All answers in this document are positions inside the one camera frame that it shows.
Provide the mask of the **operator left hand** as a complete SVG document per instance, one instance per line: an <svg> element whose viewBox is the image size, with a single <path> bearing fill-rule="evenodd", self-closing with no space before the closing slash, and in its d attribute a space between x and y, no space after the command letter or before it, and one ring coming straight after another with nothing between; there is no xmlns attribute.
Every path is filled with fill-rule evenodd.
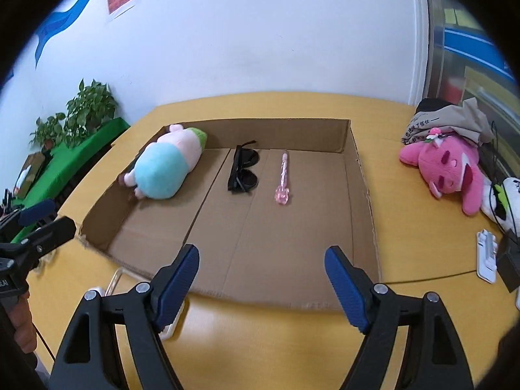
<svg viewBox="0 0 520 390"><path fill-rule="evenodd" d="M37 334L33 325L29 298L30 292L21 295L17 304L7 312L15 329L14 341L25 354L33 353L37 347Z"/></svg>

